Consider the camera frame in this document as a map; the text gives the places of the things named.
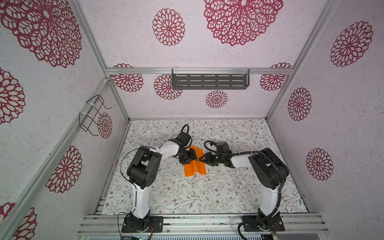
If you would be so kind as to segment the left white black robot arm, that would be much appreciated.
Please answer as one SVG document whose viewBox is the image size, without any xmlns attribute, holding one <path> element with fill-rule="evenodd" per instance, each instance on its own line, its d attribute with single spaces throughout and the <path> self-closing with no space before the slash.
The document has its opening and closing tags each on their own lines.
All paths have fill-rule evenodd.
<svg viewBox="0 0 384 240">
<path fill-rule="evenodd" d="M 176 156 L 182 164 L 190 163 L 196 159 L 191 145 L 191 139 L 185 142 L 171 139 L 156 148 L 139 147 L 127 170 L 128 181 L 134 191 L 131 213 L 135 218 L 142 220 L 150 214 L 150 186 L 157 177 L 161 161 Z"/>
</svg>

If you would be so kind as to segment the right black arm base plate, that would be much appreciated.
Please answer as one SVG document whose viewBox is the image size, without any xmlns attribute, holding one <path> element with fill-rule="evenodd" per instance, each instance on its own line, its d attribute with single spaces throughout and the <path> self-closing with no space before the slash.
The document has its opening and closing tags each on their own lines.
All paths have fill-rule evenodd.
<svg viewBox="0 0 384 240">
<path fill-rule="evenodd" d="M 285 226 L 280 215 L 275 215 L 269 219 L 260 221 L 259 216 L 243 216 L 243 222 L 249 222 L 244 225 L 246 232 L 283 232 Z"/>
</svg>

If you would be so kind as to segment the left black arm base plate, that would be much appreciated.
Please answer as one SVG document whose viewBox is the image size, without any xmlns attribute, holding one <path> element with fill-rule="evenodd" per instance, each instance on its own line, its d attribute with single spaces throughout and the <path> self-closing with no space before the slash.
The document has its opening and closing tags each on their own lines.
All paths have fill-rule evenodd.
<svg viewBox="0 0 384 240">
<path fill-rule="evenodd" d="M 138 219 L 128 215 L 123 222 L 122 233 L 161 233 L 163 231 L 164 217 L 147 216 Z"/>
</svg>

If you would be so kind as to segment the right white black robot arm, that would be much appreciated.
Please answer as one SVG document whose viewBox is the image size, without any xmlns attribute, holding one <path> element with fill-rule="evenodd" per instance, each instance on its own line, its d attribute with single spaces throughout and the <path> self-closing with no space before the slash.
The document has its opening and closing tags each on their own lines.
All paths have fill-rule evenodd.
<svg viewBox="0 0 384 240">
<path fill-rule="evenodd" d="M 213 151 L 204 154 L 199 161 L 212 167 L 224 164 L 233 169 L 253 168 L 263 185 L 262 203 L 259 208 L 261 220 L 272 219 L 278 214 L 282 190 L 290 171 L 271 149 L 243 153 Z"/>
</svg>

